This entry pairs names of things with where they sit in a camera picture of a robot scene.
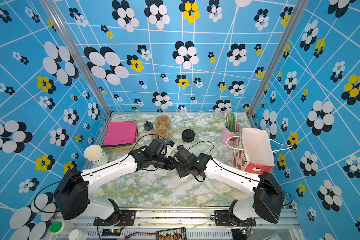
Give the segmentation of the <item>stack of white paper cups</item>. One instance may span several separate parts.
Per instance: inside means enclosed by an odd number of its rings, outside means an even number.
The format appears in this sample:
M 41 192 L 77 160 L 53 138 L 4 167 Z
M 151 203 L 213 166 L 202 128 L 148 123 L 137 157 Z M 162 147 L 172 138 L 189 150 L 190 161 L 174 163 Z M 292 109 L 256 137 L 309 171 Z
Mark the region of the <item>stack of white paper cups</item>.
M 99 145 L 90 145 L 84 151 L 84 157 L 96 166 L 103 166 L 109 162 L 105 151 Z

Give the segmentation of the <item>white red paper gift bag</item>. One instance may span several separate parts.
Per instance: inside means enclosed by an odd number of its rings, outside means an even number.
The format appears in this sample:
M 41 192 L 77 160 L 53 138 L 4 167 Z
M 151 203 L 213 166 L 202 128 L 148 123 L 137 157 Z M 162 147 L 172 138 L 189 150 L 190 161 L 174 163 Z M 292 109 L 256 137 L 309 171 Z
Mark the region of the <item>white red paper gift bag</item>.
M 234 168 L 251 174 L 270 172 L 274 167 L 271 141 L 265 130 L 242 128 L 241 135 L 233 149 Z

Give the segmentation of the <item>pink straw holder cup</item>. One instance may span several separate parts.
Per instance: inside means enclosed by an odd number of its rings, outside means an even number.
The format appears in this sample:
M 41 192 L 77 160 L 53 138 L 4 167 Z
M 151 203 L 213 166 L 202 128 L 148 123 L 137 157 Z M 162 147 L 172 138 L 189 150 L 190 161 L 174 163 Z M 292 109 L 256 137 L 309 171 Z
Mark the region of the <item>pink straw holder cup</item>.
M 221 136 L 221 143 L 225 146 L 234 147 L 236 145 L 239 136 L 241 135 L 242 126 L 240 123 L 236 122 L 235 131 L 231 132 L 224 127 L 223 133 Z

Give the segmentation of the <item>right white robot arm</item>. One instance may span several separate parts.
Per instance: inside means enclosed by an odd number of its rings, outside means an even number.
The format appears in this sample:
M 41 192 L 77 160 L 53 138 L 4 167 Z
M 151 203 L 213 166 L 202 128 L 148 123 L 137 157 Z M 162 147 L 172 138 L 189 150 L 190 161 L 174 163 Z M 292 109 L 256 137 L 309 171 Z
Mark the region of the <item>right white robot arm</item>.
M 183 146 L 178 147 L 174 158 L 178 162 L 177 172 L 180 178 L 192 175 L 203 180 L 216 180 L 248 196 L 244 200 L 234 200 L 231 203 L 227 218 L 232 225 L 243 226 L 252 218 L 261 218 L 271 224 L 279 222 L 286 193 L 272 174 L 243 172 L 215 160 L 210 155 L 196 156 Z

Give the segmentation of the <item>white paper coffee cup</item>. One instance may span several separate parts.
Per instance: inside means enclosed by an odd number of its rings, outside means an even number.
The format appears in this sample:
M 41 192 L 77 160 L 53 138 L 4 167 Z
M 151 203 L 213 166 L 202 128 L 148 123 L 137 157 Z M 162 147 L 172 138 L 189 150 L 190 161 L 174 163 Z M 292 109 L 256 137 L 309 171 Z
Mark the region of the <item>white paper coffee cup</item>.
M 187 175 L 187 176 L 181 177 L 181 180 L 187 180 L 189 177 L 190 177 L 190 175 Z

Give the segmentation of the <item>green capped white bottle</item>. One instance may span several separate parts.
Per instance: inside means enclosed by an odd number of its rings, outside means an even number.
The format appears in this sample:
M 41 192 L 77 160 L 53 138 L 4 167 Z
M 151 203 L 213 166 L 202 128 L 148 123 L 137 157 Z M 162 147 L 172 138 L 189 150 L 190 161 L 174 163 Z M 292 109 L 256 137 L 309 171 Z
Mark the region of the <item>green capped white bottle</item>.
M 56 235 L 69 235 L 75 229 L 74 223 L 61 221 L 61 222 L 54 222 L 49 231 Z

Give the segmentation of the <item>glass sugar jar black lid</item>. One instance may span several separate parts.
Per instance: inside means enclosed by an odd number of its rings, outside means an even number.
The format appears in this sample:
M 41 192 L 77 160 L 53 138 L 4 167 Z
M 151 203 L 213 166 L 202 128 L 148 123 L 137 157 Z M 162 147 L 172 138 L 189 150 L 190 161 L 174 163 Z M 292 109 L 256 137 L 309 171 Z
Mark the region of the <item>glass sugar jar black lid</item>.
M 155 133 L 154 125 L 153 125 L 152 122 L 145 121 L 143 127 L 144 127 L 144 130 L 145 130 L 145 135 Z

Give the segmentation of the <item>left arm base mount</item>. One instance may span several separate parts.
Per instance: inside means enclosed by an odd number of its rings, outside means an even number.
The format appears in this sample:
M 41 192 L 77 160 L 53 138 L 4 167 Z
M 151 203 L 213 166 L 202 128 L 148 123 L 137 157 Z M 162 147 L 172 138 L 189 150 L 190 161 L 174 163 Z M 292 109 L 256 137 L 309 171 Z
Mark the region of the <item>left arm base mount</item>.
M 137 211 L 135 210 L 121 210 L 112 215 L 106 220 L 95 218 L 94 226 L 133 226 Z

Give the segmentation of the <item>pink paper napkin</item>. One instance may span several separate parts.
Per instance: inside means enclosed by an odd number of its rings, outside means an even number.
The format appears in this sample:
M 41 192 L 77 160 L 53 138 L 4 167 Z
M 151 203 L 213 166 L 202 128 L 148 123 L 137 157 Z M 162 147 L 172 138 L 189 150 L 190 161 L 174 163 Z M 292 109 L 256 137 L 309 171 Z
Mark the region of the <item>pink paper napkin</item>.
M 136 121 L 111 122 L 108 125 L 102 147 L 127 146 L 136 142 L 138 127 Z

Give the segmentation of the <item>black battery charger device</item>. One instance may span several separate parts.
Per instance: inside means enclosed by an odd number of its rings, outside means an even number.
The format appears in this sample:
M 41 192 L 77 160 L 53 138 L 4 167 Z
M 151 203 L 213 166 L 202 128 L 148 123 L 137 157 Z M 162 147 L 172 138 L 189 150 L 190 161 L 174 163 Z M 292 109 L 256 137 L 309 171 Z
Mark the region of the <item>black battery charger device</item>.
M 187 240 L 186 228 L 156 231 L 156 240 Z

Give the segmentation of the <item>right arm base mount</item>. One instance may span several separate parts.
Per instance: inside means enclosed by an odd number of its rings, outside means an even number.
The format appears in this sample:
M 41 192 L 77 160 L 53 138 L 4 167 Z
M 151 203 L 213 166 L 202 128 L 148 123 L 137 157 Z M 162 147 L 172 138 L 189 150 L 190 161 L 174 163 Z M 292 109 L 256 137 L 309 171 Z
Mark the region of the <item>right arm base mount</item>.
M 215 222 L 217 227 L 249 228 L 249 227 L 255 227 L 257 225 L 254 218 L 239 220 L 238 218 L 229 214 L 227 210 L 214 211 L 214 213 L 210 215 L 210 220 Z

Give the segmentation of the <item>green and white straws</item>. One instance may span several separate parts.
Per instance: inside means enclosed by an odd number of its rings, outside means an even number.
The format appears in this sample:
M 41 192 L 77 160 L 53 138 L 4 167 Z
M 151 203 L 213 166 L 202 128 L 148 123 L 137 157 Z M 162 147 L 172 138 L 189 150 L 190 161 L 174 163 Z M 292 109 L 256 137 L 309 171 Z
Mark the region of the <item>green and white straws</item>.
M 235 113 L 226 113 L 225 114 L 225 126 L 226 129 L 232 133 L 236 132 L 236 115 Z

